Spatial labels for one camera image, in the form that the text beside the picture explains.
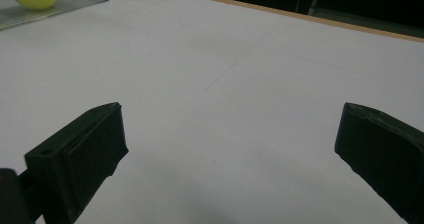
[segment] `white table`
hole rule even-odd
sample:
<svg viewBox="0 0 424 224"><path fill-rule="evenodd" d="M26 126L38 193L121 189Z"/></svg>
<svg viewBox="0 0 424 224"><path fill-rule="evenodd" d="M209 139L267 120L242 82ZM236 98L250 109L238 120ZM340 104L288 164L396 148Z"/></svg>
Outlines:
<svg viewBox="0 0 424 224"><path fill-rule="evenodd" d="M334 153L345 102L424 130L424 44L211 0L110 0L0 32L0 166L123 105L77 223L405 223Z"/></svg>

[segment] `white tabletop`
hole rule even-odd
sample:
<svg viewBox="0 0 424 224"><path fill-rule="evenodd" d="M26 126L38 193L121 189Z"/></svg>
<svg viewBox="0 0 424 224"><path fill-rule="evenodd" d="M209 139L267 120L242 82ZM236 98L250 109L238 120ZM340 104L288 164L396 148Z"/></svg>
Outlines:
<svg viewBox="0 0 424 224"><path fill-rule="evenodd" d="M424 130L424 44L211 0L110 0L0 32L0 166L122 104L77 223L405 223L334 153L343 104Z"/></svg>

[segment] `table surface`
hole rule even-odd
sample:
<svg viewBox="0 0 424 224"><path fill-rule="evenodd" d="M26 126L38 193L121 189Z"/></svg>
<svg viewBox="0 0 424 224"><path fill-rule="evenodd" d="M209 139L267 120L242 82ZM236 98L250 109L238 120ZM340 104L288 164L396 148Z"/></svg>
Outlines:
<svg viewBox="0 0 424 224"><path fill-rule="evenodd" d="M118 101L130 152L77 223L405 223L334 143L345 102L424 130L423 60L224 2L110 0L0 32L0 166Z"/></svg>

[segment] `brown edge trim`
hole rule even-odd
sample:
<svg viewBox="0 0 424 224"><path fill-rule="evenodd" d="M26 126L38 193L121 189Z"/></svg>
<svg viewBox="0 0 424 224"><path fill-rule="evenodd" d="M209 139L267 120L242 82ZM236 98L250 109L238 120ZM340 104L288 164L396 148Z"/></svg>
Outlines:
<svg viewBox="0 0 424 224"><path fill-rule="evenodd" d="M350 29L350 30L361 31L361 32L366 32L366 33L370 33L370 34L376 34L376 35L380 35L380 36L393 37L393 38L398 38L398 39L402 39L402 40L424 43L424 38L407 36L407 35L402 35L402 34L398 34L398 33L387 32L387 31L381 31L381 30L372 29L372 28L368 28L368 27L356 26L356 25L347 24L347 23L343 23L343 22L337 22L337 21L327 20L327 19L323 19L323 18L319 18L319 17L302 15L302 14L298 14L298 13L283 11L283 10L274 9L274 8L270 8L270 7L258 6L258 5L245 3L245 2L239 2L239 1L234 1L234 0L212 0L212 1L217 1L217 2L222 2L222 3L226 3L226 4L230 4L230 5L251 8L251 9L255 9L255 10L259 10L259 11L270 12L270 13L274 13L274 14L278 14L278 15L294 17L294 18L298 18L298 19L302 19L302 20L306 20L306 21L317 22L317 23L320 23L320 24L325 24L325 25L334 26L334 27L341 27L341 28L346 28L346 29Z"/></svg>

